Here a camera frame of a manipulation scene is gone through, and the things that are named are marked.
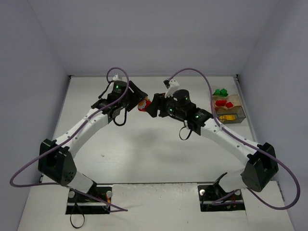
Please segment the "red round flower lego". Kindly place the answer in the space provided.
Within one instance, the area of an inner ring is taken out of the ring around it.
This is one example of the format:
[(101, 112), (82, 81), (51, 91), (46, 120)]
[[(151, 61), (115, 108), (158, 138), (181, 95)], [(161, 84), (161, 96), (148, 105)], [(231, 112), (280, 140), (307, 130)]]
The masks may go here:
[(143, 99), (139, 104), (138, 104), (138, 110), (142, 112), (146, 112), (147, 107), (151, 104), (151, 101), (149, 99)]

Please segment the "green sloped lego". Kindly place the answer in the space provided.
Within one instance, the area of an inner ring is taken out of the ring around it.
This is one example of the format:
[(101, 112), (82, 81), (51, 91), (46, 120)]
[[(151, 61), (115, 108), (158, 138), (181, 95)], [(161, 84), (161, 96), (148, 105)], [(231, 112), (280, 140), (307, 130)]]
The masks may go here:
[(213, 95), (220, 95), (220, 89), (216, 89), (215, 92), (213, 93)]

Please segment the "red stepped lego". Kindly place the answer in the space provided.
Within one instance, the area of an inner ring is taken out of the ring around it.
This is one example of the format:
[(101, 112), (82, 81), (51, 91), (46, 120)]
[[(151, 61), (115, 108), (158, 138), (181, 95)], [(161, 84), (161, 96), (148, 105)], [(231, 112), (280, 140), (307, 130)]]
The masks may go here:
[(215, 101), (215, 106), (216, 107), (224, 107), (226, 105), (227, 101), (226, 100), (216, 100)]

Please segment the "green square lego brick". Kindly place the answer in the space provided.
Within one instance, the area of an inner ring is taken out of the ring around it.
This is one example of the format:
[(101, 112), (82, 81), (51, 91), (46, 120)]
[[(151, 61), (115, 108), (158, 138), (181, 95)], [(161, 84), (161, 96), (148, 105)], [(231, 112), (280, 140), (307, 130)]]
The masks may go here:
[(225, 88), (220, 90), (220, 97), (227, 97), (228, 95), (228, 91)]

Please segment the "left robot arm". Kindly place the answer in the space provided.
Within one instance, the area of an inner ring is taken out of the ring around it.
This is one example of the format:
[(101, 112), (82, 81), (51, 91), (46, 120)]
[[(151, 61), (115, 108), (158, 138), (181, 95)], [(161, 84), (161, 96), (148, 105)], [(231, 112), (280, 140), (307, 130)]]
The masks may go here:
[(112, 81), (112, 91), (99, 97), (88, 113), (68, 132), (40, 145), (38, 170), (61, 186), (94, 195), (97, 183), (77, 170), (74, 158), (81, 147), (100, 129), (112, 122), (122, 110), (131, 111), (148, 95), (132, 81)]

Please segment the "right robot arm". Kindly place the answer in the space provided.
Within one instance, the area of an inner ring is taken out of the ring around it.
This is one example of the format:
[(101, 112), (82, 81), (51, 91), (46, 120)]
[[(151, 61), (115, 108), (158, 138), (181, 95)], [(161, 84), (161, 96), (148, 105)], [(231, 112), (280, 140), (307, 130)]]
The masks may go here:
[(235, 156), (244, 166), (233, 173), (223, 173), (214, 183), (226, 193), (249, 188), (261, 192), (278, 172), (278, 164), (271, 158), (275, 150), (269, 143), (263, 145), (253, 141), (241, 143), (243, 137), (230, 129), (224, 131), (213, 115), (192, 103), (187, 90), (177, 90), (172, 97), (156, 93), (145, 108), (151, 117), (171, 117), (184, 123), (185, 127), (199, 136), (208, 138)]

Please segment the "yellow striped lego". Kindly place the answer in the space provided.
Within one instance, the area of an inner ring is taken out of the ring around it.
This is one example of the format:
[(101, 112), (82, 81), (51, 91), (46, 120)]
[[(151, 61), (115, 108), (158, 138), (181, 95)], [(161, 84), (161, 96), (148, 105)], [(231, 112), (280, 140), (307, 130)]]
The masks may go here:
[(220, 115), (219, 120), (227, 120), (227, 121), (234, 121), (236, 119), (235, 115)]

